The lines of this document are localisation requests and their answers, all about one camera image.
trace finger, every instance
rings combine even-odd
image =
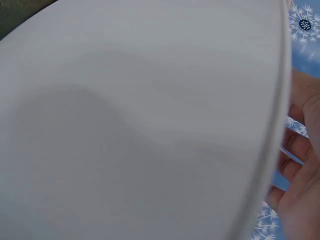
[[[306,107],[320,103],[320,82],[306,73],[292,70],[291,101],[306,115]]]
[[[284,152],[280,152],[277,168],[290,183],[294,180],[301,167],[302,165],[300,163],[293,160]]]
[[[294,105],[293,103],[290,104],[288,116],[290,118],[298,121],[299,123],[305,125],[304,112],[299,107]]]
[[[273,210],[278,212],[279,202],[284,194],[285,191],[277,188],[276,186],[272,186],[265,201]]]
[[[282,146],[304,163],[315,154],[309,138],[289,128],[285,129]]]

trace white bowl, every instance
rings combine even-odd
[[[61,0],[0,42],[6,239],[246,239],[290,88],[285,1]]]

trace white dandelion pattern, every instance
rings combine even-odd
[[[289,30],[293,42],[315,43],[320,40],[320,15],[310,5],[298,8],[292,3],[289,10]]]
[[[306,127],[289,116],[285,119],[285,126],[308,137]],[[266,202],[263,202],[260,213],[255,220],[250,240],[276,240],[277,233],[281,230],[278,218],[278,214]]]
[[[263,202],[250,240],[275,240],[276,231],[279,229],[277,218],[278,214],[266,202]]]

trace dandelion print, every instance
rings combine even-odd
[[[315,43],[320,39],[320,15],[310,5],[298,8],[292,3],[289,10],[289,26],[292,41],[301,44]]]
[[[276,231],[279,228],[277,218],[278,214],[266,202],[263,202],[250,240],[275,240]]]

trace blue tablecloth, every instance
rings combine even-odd
[[[301,72],[320,77],[320,1],[294,0],[288,12],[289,31],[292,42],[292,65]],[[292,118],[285,120],[286,127],[307,135],[306,127]],[[302,163],[295,156],[293,159]],[[290,183],[278,172],[275,172],[273,184],[283,190]],[[285,240],[281,220],[264,202],[253,227],[251,240]]]

